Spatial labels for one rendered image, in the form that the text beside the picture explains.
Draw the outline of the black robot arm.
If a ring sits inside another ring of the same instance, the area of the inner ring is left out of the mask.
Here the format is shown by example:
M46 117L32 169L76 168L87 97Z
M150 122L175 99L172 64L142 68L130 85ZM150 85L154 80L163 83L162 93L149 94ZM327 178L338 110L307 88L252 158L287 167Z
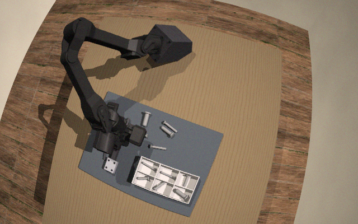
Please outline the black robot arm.
M94 92L78 59L79 50L84 41L89 41L118 50L121 53L120 58L132 60L147 54L161 53L164 36L147 34L126 39L96 28L84 17L67 24L63 34L60 62L80 98L84 117L89 121L91 128L97 131L93 148L112 155L113 150L120 150L122 145L119 138L122 134L112 132L118 130L122 124L121 117L117 113L119 104L108 102L106 105Z

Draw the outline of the white compartment tray with metal parts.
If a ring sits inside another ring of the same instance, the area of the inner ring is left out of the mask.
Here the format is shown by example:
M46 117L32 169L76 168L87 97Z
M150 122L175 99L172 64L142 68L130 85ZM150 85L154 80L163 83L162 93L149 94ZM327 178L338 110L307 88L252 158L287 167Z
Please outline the white compartment tray with metal parts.
M172 167L160 164L155 161L152 162L152 161L153 160L150 160L145 157L142 157L140 159L132 183L137 186L140 186L144 189L155 192L157 194L160 194L163 196L166 195L165 197L169 197L169 198L178 200L180 202L189 204L189 201L190 201L192 194L195 190L196 184L199 180L198 176L195 176L195 175L192 175L192 174L189 174L189 173L177 170L177 169L174 170L174 168L172 168ZM146 164L150 165L151 167L156 168L156 171L145 166L144 164L142 164L142 162L145 162ZM174 177L176 176L175 180L171 177L161 174L161 171L165 172L166 174L169 174L171 176L174 176ZM191 177L189 177L186 186L183 186L185 179L186 179L186 175L191 176ZM148 177L148 176L150 177L150 181L138 180L138 178ZM153 187L156 187L157 185L159 185L162 182L164 182L165 184L163 184L156 191ZM184 194L189 195L189 197L186 200L184 200L181 196L179 196L175 192L176 189L179 189Z

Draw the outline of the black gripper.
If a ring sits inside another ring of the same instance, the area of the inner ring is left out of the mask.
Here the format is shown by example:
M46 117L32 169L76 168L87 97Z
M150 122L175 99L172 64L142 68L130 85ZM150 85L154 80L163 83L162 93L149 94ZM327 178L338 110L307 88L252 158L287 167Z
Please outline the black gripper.
M121 127L118 130L112 132L116 134L121 133L124 135L123 140L140 147L147 133L146 129L138 125L132 125L130 123L126 125L127 121L124 120L125 118L122 116L120 117L122 120Z

